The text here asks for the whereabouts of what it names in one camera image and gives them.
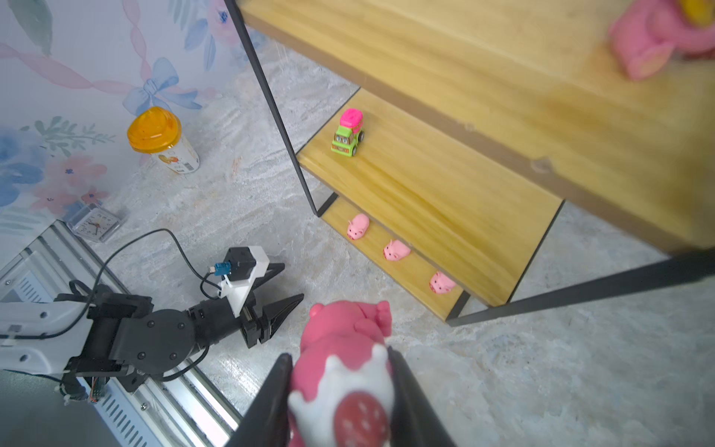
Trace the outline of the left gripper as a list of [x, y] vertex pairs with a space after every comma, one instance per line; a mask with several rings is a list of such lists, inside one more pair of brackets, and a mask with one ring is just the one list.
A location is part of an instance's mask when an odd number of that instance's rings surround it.
[[[270, 263], [266, 273], [253, 283], [256, 290], [285, 269]], [[255, 311], [251, 296], [235, 315], [228, 300], [205, 300], [187, 310], [154, 309], [152, 299], [139, 295], [104, 292], [99, 303], [89, 308], [88, 339], [63, 372], [65, 391], [82, 391], [89, 386], [101, 391], [116, 377], [126, 391], [135, 391], [149, 379], [174, 380], [173, 370], [210, 346], [239, 333], [249, 348], [270, 340], [303, 302], [296, 294], [265, 305], [262, 316]]]

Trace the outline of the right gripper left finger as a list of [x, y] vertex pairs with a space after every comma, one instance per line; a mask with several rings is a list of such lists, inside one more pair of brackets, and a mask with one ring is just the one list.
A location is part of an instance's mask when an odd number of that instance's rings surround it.
[[290, 440], [288, 396], [293, 361], [281, 354], [225, 447], [285, 447]]

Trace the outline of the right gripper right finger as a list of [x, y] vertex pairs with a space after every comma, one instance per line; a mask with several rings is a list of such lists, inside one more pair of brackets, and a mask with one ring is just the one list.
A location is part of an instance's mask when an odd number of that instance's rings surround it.
[[391, 422], [392, 446], [454, 446], [426, 394], [398, 350], [388, 349], [393, 369], [395, 407]]

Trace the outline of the pink bear cream toy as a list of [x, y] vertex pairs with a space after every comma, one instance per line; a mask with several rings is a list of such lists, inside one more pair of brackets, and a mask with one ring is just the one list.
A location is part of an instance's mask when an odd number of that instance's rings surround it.
[[288, 396], [292, 446], [385, 446], [395, 406], [389, 302], [313, 305]]

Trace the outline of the pink green toy car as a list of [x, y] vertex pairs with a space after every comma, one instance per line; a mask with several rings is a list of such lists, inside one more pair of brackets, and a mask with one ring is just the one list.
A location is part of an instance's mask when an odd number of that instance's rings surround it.
[[364, 137], [363, 113], [359, 109], [347, 109], [340, 117], [339, 126], [331, 142], [331, 150], [352, 158]]

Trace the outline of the pink bear sunflower toy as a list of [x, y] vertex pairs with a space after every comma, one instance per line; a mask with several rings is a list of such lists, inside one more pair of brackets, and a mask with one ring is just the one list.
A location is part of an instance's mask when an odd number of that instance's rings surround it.
[[675, 56], [714, 58], [714, 3], [709, 0], [640, 0], [608, 31], [610, 50], [625, 75], [650, 78]]

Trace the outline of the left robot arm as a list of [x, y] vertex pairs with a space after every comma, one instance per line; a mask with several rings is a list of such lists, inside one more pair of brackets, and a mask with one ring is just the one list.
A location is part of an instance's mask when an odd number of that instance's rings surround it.
[[284, 268], [270, 264], [237, 308], [227, 279], [219, 294], [186, 310], [156, 310], [149, 296], [119, 294], [103, 284], [91, 290], [79, 280], [51, 303], [3, 303], [1, 367], [51, 376], [64, 387], [81, 378], [98, 387], [104, 378], [122, 377], [128, 391], [148, 378], [174, 381], [235, 333], [248, 348], [276, 334], [303, 294], [260, 307], [255, 291]]

